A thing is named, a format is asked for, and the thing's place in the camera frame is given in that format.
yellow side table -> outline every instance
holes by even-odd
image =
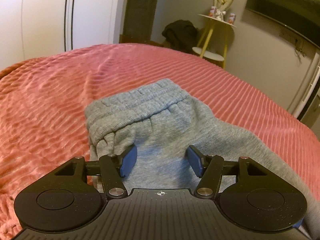
[[[222,68],[225,68],[227,50],[228,50],[228,25],[230,25],[233,28],[236,28],[236,26],[234,26],[233,24],[227,23],[225,21],[221,21],[221,20],[218,20],[216,18],[204,15],[204,14],[198,14],[198,15],[208,18],[208,21],[207,21],[207,23],[206,23],[206,25],[204,27],[204,31],[203,31],[203,33],[202,33],[202,35],[201,35],[201,37],[200,37],[200,39],[198,41],[197,46],[193,47],[192,50],[195,53],[199,54],[200,58],[207,57],[207,58],[210,58],[210,59],[213,59],[213,60],[216,60],[216,61],[223,61]],[[226,25],[223,56],[221,56],[221,55],[219,55],[217,53],[213,53],[213,52],[210,52],[210,51],[206,50],[207,47],[208,47],[209,41],[211,39],[213,30],[214,30],[214,26],[215,26],[215,24],[217,22],[221,22],[221,23]],[[207,34],[207,38],[206,38],[206,40],[204,42],[203,47],[200,48],[199,46],[201,45],[201,43],[202,43],[202,41],[203,41],[203,39],[204,39],[206,34]]]

blue gripper pad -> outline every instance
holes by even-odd
[[[296,223],[295,225],[293,225],[293,228],[299,228],[302,224],[303,219],[301,219],[298,223]]]
[[[120,168],[120,176],[127,177],[137,161],[137,147],[134,145],[131,150],[123,157]]]
[[[187,158],[196,176],[201,178],[204,174],[204,168],[201,165],[200,156],[189,146],[187,148]]]

white wall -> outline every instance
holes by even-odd
[[[287,109],[300,88],[316,48],[305,41],[303,49],[307,57],[302,57],[300,62],[293,46],[279,37],[282,27],[245,10],[246,1],[234,0],[230,10],[237,15],[237,28],[229,39],[226,70]],[[213,0],[158,0],[151,39],[163,42],[162,30],[178,19],[190,20],[196,27],[202,28],[204,19],[196,14],[207,14],[212,4]],[[223,30],[216,30],[212,44],[218,44],[213,48],[220,52],[221,42],[215,41],[222,40]]]
[[[312,126],[311,130],[315,133],[315,135],[318,137],[320,141],[320,116],[318,117],[315,124]]]

ribbed pink blanket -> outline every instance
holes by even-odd
[[[320,142],[262,92],[193,55],[148,45],[97,45],[0,72],[0,239],[21,230],[13,201],[23,188],[73,156],[88,160],[84,108],[90,102],[163,78],[216,117],[255,133],[320,200]]]

doorway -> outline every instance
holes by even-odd
[[[120,43],[135,42],[160,45],[151,42],[156,5],[157,0],[127,0]]]

